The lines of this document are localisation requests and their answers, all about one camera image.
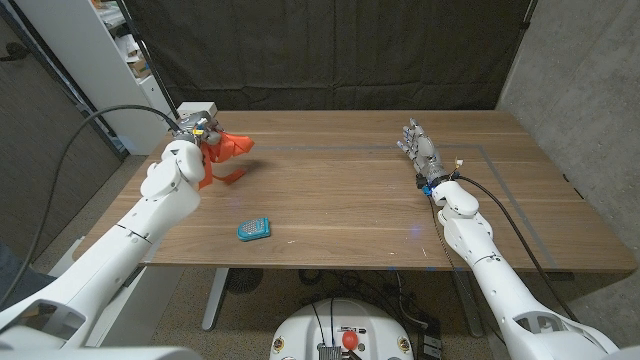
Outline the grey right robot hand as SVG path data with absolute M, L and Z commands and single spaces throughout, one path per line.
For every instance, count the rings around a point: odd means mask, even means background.
M 449 179 L 440 153 L 414 118 L 409 119 L 409 125 L 403 127 L 402 134 L 403 139 L 397 142 L 397 146 L 413 163 L 417 187 L 430 194 L 440 183 Z

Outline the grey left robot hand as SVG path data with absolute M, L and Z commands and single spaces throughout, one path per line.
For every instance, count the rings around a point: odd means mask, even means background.
M 181 119 L 178 130 L 174 132 L 174 140 L 184 140 L 200 146 L 217 145 L 221 140 L 223 128 L 207 111 L 198 111 Z

